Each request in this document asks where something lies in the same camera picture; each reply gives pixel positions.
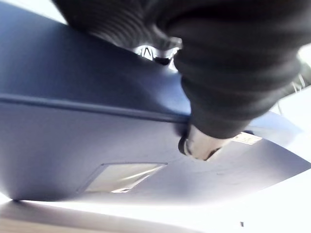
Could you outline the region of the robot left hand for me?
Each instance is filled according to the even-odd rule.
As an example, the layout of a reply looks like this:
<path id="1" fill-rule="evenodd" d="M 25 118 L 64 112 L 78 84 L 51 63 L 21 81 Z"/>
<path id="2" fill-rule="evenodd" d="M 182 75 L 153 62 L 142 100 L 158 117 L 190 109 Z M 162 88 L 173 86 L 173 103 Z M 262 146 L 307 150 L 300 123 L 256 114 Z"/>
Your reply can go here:
<path id="1" fill-rule="evenodd" d="M 206 161 L 269 111 L 301 71 L 308 0 L 55 0 L 66 22 L 127 50 L 173 62 L 190 101 L 180 151 Z"/>

